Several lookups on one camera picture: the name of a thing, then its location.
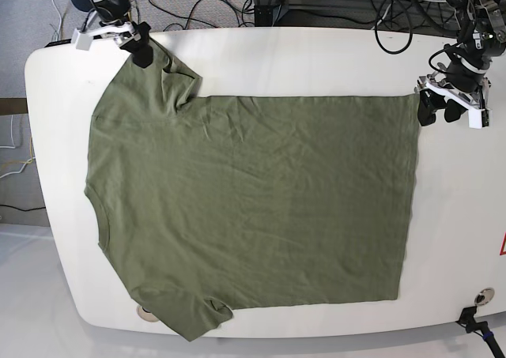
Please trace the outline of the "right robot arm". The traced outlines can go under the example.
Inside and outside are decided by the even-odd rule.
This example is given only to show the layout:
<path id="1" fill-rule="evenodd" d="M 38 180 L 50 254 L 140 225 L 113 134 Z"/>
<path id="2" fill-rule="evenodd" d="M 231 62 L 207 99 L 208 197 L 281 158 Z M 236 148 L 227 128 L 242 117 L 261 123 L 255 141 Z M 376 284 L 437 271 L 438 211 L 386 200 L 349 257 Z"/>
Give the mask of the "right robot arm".
<path id="1" fill-rule="evenodd" d="M 78 50 L 87 51 L 100 37 L 112 38 L 116 45 L 129 52 L 135 65 L 145 69 L 153 62 L 153 48 L 149 44 L 150 26 L 130 19 L 130 0 L 71 0 L 76 9 L 86 13 L 81 27 L 76 28 L 71 43 Z"/>

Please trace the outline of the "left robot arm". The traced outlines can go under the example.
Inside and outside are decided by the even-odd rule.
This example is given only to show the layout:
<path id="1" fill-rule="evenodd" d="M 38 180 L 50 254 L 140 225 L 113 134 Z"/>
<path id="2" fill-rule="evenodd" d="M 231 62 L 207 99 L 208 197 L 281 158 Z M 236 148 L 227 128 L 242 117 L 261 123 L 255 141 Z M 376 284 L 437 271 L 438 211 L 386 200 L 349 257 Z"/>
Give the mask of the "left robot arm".
<path id="1" fill-rule="evenodd" d="M 443 0 L 454 10 L 457 30 L 437 24 L 419 0 L 411 1 L 432 28 L 455 39 L 431 55 L 432 72 L 417 81 L 418 122 L 429 126 L 442 110 L 446 122 L 466 114 L 470 128 L 489 126 L 491 83 L 486 74 L 493 59 L 505 54 L 505 0 Z"/>

